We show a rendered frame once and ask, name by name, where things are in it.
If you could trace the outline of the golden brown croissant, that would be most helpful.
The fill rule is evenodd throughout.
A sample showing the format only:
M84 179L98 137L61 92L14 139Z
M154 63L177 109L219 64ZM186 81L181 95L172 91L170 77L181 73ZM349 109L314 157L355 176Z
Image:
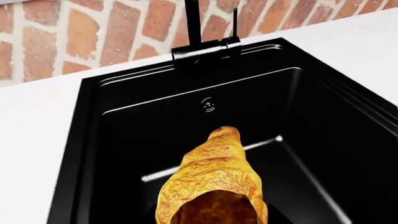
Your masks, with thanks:
M268 224L262 180L246 160L239 131L214 130L186 153L162 186L156 224Z

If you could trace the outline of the black sink faucet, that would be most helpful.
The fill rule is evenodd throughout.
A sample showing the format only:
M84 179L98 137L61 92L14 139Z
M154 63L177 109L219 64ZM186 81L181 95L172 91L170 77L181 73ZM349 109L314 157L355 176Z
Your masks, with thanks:
M198 0L184 0L189 44L171 50L176 67L187 67L204 61L235 57L241 53L238 37L238 9L233 9L233 34L222 40L201 41L200 7Z

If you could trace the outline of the black kitchen sink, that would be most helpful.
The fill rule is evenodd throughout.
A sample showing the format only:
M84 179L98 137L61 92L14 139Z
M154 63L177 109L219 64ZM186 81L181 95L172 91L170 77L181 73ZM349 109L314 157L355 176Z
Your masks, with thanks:
M48 224L155 224L161 186L221 126L269 224L398 224L398 106L285 39L82 81Z

